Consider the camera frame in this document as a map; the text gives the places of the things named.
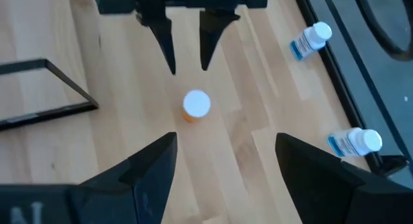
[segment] white bottle cap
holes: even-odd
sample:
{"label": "white bottle cap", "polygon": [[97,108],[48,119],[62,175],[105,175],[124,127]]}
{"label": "white bottle cap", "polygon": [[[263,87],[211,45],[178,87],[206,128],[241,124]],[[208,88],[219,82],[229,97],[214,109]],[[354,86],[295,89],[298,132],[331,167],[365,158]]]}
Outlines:
{"label": "white bottle cap", "polygon": [[189,116],[201,118],[211,109],[211,100],[203,91],[192,90],[185,96],[183,108]]}
{"label": "white bottle cap", "polygon": [[332,34],[331,28],[322,21],[312,25],[311,40],[316,43],[325,43],[331,38]]}
{"label": "white bottle cap", "polygon": [[373,152],[379,151],[383,145],[381,136],[375,130],[364,130],[361,139],[364,146]]}

